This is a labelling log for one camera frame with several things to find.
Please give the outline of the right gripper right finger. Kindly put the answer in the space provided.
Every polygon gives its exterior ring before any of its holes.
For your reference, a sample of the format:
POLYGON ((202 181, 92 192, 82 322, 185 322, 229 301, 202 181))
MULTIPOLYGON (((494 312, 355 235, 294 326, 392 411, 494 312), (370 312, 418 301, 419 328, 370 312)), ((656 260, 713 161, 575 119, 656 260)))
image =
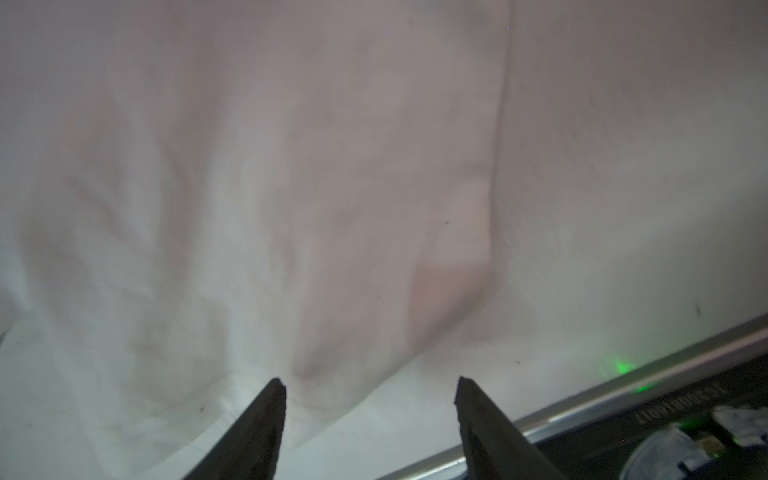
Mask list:
POLYGON ((473 480, 556 480, 560 472, 472 379, 458 380, 454 399, 467 465, 473 480))

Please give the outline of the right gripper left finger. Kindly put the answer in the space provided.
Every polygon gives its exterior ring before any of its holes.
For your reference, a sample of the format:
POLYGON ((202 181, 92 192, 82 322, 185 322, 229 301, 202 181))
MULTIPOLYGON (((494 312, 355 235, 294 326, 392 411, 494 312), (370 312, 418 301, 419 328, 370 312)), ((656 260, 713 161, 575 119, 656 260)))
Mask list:
POLYGON ((286 420, 286 387, 273 378, 184 480, 272 480, 286 420))

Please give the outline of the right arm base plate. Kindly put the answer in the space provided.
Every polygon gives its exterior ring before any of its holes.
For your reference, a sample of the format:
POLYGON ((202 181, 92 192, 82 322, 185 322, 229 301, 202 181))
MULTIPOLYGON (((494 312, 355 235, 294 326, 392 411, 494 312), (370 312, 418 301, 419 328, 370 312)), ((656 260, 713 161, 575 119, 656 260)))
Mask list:
POLYGON ((541 440, 569 479, 764 479, 767 358, 541 440))

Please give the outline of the white t shirt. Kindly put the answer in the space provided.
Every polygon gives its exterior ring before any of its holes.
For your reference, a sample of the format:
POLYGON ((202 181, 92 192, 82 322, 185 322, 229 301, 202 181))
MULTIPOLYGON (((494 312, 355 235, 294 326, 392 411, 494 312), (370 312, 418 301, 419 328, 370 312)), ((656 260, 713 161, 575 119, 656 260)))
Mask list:
POLYGON ((509 1, 5 1, 1 324, 100 469, 346 415, 490 276, 509 1))

